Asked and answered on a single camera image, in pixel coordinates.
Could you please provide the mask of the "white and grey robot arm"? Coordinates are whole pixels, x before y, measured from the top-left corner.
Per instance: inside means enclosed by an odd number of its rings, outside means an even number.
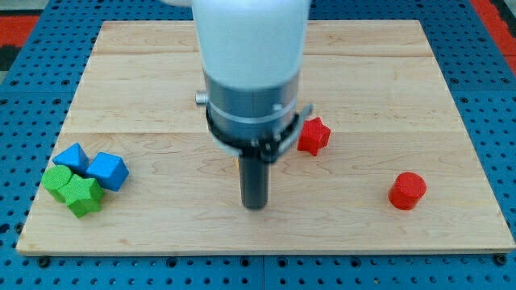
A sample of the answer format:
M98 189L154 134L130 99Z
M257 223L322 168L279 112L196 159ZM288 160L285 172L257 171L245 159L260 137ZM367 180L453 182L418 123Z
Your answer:
M233 155L275 162L311 111L295 111L310 0L164 3L192 10L210 133Z

